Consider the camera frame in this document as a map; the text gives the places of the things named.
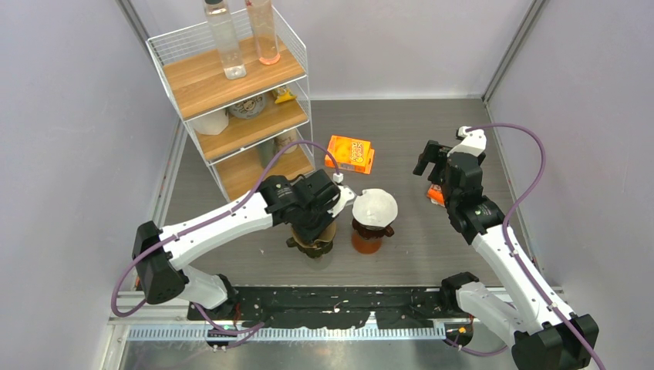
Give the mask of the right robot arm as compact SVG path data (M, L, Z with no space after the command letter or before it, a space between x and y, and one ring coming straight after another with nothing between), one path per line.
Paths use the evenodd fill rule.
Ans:
M510 349L519 369L586 368L599 327L591 315L576 314L522 257L501 209L483 194L484 157L430 140L413 172L420 176L434 165L428 179L440 188L452 227L491 266L512 302L462 272L442 281L440 306L450 316L467 313L479 319Z

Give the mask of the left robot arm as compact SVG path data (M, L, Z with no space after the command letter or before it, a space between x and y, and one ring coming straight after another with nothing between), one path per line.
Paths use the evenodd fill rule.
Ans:
M216 318L231 317L237 300L226 278L206 274L191 263L227 242L279 224L290 225L302 243L315 243L356 198L339 178L324 170L294 180L273 175L244 196L192 220L163 228L151 221L140 225L133 260L145 302L179 298L207 308Z

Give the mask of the brown paper coffee filter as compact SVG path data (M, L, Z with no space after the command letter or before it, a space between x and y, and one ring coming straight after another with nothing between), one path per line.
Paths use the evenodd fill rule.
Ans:
M332 242L337 230L337 225L335 221L332 221L326 228L322 231L312 230L309 231L297 231L294 227L292 228L292 237L296 243L304 248L316 248L317 245L323 243L327 244Z

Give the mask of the dark green glass dripper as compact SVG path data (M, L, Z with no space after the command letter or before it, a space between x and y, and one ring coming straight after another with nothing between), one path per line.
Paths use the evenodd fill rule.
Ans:
M333 241L323 241L317 240L314 244L305 246L300 244L295 238L290 237L287 239L286 244L290 248L298 249L300 252L305 254L311 259L320 258L325 254L328 254L333 249Z

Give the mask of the white paper coffee filter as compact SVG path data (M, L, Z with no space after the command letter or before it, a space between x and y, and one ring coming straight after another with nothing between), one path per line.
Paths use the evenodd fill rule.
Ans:
M365 189L352 205L352 215L361 225L387 227L398 215L395 198L382 189Z

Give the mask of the amber brown glass dripper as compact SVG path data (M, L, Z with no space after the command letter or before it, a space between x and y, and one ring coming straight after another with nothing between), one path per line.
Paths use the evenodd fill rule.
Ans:
M385 227L370 226L361 224L355 218L352 219L352 228L363 240L392 237L395 234L395 231L390 224Z

